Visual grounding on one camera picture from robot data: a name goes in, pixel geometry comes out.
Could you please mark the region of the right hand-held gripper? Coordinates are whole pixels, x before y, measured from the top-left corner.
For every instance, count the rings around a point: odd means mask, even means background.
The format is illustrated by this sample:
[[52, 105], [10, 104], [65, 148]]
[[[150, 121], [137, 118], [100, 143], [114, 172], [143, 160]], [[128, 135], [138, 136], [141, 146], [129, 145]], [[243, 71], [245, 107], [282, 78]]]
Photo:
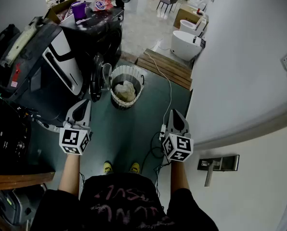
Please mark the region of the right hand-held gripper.
[[173, 133], [174, 109], [170, 111], [165, 139], [162, 142], [164, 154], [168, 160], [185, 162], [194, 151], [194, 140], [189, 133], [189, 125], [185, 117], [176, 110], [176, 129], [181, 133]]

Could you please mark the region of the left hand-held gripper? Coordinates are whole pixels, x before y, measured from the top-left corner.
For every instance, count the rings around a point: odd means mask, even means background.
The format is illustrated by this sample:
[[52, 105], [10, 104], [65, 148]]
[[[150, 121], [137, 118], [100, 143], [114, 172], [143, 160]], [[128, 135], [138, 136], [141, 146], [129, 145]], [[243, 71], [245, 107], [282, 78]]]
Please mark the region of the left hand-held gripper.
[[[88, 99], [77, 102], [67, 112], [64, 127], [60, 128], [59, 146], [66, 154], [83, 155], [91, 140], [91, 101]], [[71, 124], [82, 121], [82, 125]]]

